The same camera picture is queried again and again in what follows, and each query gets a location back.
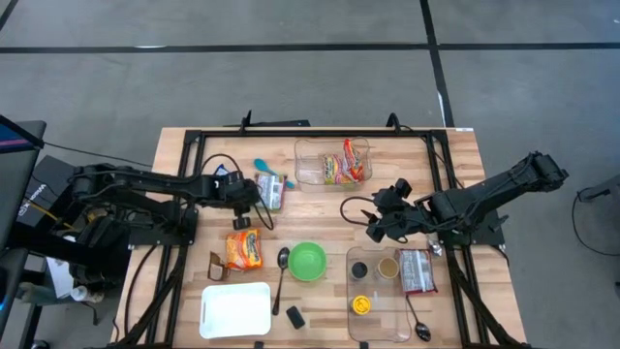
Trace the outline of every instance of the wooden tabletop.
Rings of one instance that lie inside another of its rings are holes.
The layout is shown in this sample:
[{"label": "wooden tabletop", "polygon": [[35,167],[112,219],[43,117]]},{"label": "wooden tabletop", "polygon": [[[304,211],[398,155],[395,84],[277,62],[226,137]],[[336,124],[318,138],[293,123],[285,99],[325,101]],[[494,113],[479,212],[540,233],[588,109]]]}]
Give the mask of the wooden tabletop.
[{"label": "wooden tabletop", "polygon": [[[157,147],[153,171],[176,175],[180,160],[185,128],[165,128]],[[472,185],[484,179],[481,158],[472,131],[447,130],[450,152],[457,178],[464,185]],[[296,138],[213,138],[207,140],[205,158],[210,154],[224,152],[232,156],[246,177],[253,176],[255,158],[263,158],[269,167],[277,172],[289,174],[295,181],[295,141]],[[263,268],[246,272],[234,271],[228,283],[266,282],[271,287],[274,298],[277,290],[280,270],[276,255],[284,246],[293,247],[301,241],[319,243],[327,254],[327,271],[325,276],[313,283],[297,281],[285,272],[282,286],[281,313],[272,317],[271,331],[263,336],[232,337],[220,339],[203,339],[199,334],[199,318],[202,290],[218,282],[207,278],[209,252],[225,254],[226,234],[233,231],[233,213],[229,210],[201,208],[200,222],[195,244],[189,248],[187,265],[183,278],[181,301],[176,322],[174,348],[207,347],[253,347],[255,340],[263,341],[265,348],[290,347],[347,347],[358,348],[347,328],[347,285],[346,260],[347,251],[355,246],[363,248],[425,248],[427,237],[423,234],[410,236],[409,243],[400,243],[385,238],[381,244],[373,242],[365,233],[364,227],[346,223],[339,214],[343,199],[351,195],[370,197],[380,188],[389,187],[397,178],[407,179],[413,187],[409,201],[433,192],[428,155],[425,143],[420,139],[369,139],[372,156],[372,178],[360,191],[354,193],[311,194],[299,190],[285,193],[285,206],[282,212],[274,214],[275,229],[269,231],[261,226],[256,213],[250,214],[253,227],[261,229],[261,244],[264,257]],[[206,173],[213,173],[221,163],[232,165],[226,160],[218,159],[209,163]],[[444,187],[448,187],[445,172],[442,171]],[[166,196],[152,195],[153,198],[165,200]],[[352,219],[362,218],[360,208],[372,210],[368,203],[350,202],[346,213]],[[125,310],[125,299],[129,283],[134,276],[138,263],[148,247],[136,249],[131,258],[121,303],[116,315],[116,323],[121,331]],[[488,308],[496,316],[510,335],[519,341],[525,341],[525,334],[512,289],[512,282],[504,258],[490,247],[472,248],[480,293]],[[130,304],[130,328],[153,297],[153,290],[160,264],[162,248],[158,247],[144,264],[138,277]],[[174,264],[172,252],[170,268]],[[454,303],[450,289],[450,277],[445,257],[433,259],[433,272],[438,293],[411,297],[419,319],[432,332],[431,342],[422,342],[412,332],[411,338],[403,343],[371,343],[371,347],[419,347],[419,348],[459,348],[460,338],[454,312]],[[406,303],[403,298],[403,309]],[[297,306],[306,321],[306,326],[295,330],[284,309]],[[168,317],[168,302],[162,307],[157,332],[158,340],[163,340]],[[473,341],[476,334],[473,309],[466,301],[466,309]],[[415,323],[410,314],[410,322]]]}]

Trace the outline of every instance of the monitor screen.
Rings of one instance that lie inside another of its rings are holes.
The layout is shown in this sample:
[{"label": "monitor screen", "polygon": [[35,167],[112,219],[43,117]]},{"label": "monitor screen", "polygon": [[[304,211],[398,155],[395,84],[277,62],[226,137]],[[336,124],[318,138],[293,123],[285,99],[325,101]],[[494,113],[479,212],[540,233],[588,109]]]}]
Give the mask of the monitor screen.
[{"label": "monitor screen", "polygon": [[25,146],[32,147],[32,143],[26,140],[17,132],[14,132],[5,125],[0,125],[0,148],[19,149]]},{"label": "monitor screen", "polygon": [[0,115],[0,153],[30,150],[42,145],[43,141]]}]

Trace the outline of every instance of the floor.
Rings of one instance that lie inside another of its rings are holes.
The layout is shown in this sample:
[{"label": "floor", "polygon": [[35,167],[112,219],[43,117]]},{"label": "floor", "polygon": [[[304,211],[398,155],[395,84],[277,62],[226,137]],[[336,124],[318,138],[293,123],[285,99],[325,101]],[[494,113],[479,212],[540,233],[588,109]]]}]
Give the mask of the floor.
[{"label": "floor", "polygon": [[[446,85],[436,84],[428,50],[8,49],[427,43],[426,0],[0,0],[0,13],[10,3],[0,19],[0,112],[45,120],[52,143],[151,162],[166,126],[237,123],[250,109],[259,121],[372,126],[396,112],[410,126],[475,128],[490,175],[530,150],[552,154],[571,174],[565,186],[501,210],[511,217],[505,235],[528,340],[547,348],[620,341],[620,263],[580,246],[571,223],[574,193],[620,173],[620,47],[604,49],[620,42],[617,1],[431,0],[439,44],[600,48],[440,49]],[[76,165],[102,160],[47,151]],[[620,252],[614,209],[608,198],[578,205],[576,224],[588,243]],[[55,348],[104,346],[116,307],[114,296],[99,306],[98,327],[81,305],[46,308],[37,338]],[[12,317],[22,315],[16,306]],[[17,322],[0,348],[16,347]]]}]

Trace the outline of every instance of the black spoon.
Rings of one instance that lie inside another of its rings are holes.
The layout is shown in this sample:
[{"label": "black spoon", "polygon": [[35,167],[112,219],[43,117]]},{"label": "black spoon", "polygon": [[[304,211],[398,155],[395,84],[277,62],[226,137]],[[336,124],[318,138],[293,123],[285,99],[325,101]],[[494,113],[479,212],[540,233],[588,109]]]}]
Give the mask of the black spoon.
[{"label": "black spoon", "polygon": [[278,293],[275,295],[275,302],[271,314],[278,315],[280,313],[280,290],[282,289],[282,276],[284,270],[289,267],[289,254],[291,251],[288,247],[284,247],[278,252],[278,267],[280,267],[280,283],[278,284]]},{"label": "black spoon", "polygon": [[416,315],[414,306],[411,305],[411,301],[409,301],[409,295],[405,296],[405,299],[407,299],[407,303],[409,304],[409,307],[411,308],[411,312],[414,313],[414,317],[416,318],[416,334],[418,335],[419,339],[423,341],[430,341],[430,330],[428,329],[426,325],[418,321],[418,316]]}]

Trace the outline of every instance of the plastic bag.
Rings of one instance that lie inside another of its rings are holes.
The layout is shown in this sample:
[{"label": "plastic bag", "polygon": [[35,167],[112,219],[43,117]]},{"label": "plastic bag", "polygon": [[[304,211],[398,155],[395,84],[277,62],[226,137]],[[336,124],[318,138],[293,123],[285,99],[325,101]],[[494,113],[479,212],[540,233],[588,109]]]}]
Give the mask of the plastic bag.
[{"label": "plastic bag", "polygon": [[227,267],[235,270],[250,270],[263,266],[259,230],[231,233],[226,236]]}]

